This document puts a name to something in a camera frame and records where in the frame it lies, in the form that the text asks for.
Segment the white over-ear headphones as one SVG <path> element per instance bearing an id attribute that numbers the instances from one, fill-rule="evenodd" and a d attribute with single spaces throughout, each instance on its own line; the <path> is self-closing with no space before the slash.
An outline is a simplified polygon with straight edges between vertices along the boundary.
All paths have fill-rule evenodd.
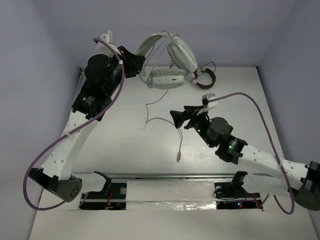
<path id="1" fill-rule="evenodd" d="M 153 67 L 150 73 L 146 74 L 146 65 L 157 52 L 153 50 L 153 47 L 161 38 L 165 38 L 163 42 L 166 47 L 163 50 L 167 50 L 171 64 L 175 65 L 175 67 L 159 69 Z M 194 72 L 198 68 L 196 57 L 191 48 L 178 34 L 171 34 L 168 31 L 152 34 L 141 43 L 137 50 L 137 55 L 145 57 L 147 52 L 150 52 L 151 57 L 146 58 L 137 76 L 148 88 L 169 90 L 182 86 L 185 80 L 190 82 L 195 79 Z"/>

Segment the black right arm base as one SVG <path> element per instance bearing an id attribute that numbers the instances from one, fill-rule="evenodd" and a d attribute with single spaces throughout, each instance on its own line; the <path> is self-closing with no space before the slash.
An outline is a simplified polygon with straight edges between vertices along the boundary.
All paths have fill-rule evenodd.
<path id="1" fill-rule="evenodd" d="M 231 181 L 216 182 L 212 196 L 218 210 L 263 209 L 261 195 L 249 193 L 243 188 L 245 171 L 235 173 Z"/>

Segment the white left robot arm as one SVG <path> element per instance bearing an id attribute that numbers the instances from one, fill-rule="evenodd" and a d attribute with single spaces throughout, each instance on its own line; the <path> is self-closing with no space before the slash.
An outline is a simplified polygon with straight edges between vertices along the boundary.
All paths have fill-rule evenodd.
<path id="1" fill-rule="evenodd" d="M 118 55 L 112 57 L 90 57 L 84 68 L 85 82 L 72 104 L 61 142 L 39 168 L 29 168 L 26 178 L 65 203 L 73 201 L 83 186 L 82 179 L 72 175 L 75 160 L 89 134 L 119 96 L 124 79 L 135 77 L 145 60 L 124 46 L 118 47 Z"/>

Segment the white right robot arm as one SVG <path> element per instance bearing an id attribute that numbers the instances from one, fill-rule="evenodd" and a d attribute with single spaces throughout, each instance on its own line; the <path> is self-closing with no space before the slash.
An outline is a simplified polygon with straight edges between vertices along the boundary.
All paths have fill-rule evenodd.
<path id="1" fill-rule="evenodd" d="M 237 166 L 254 168 L 263 175 L 237 171 L 231 182 L 217 183 L 213 196 L 220 202 L 241 205 L 247 196 L 257 192 L 289 198 L 290 211 L 295 205 L 311 211 L 320 209 L 320 165 L 308 165 L 281 159 L 278 152 L 266 153 L 232 135 L 233 127 L 222 117 L 210 118 L 208 113 L 218 105 L 219 100 L 235 96 L 230 93 L 216 97 L 214 93 L 202 96 L 200 106 L 184 106 L 182 112 L 172 110 L 169 121 L 178 131 L 182 128 L 194 129 L 209 148 L 215 148 L 215 155 L 222 161 Z"/>

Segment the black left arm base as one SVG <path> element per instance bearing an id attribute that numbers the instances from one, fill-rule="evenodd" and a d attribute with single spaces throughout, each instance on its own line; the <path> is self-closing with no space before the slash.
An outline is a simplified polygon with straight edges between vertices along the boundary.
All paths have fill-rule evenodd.
<path id="1" fill-rule="evenodd" d="M 99 171 L 94 173 L 104 178 L 103 188 L 83 193 L 78 207 L 81 210 L 126 210 L 127 183 L 112 182 L 112 178 L 106 174 Z"/>

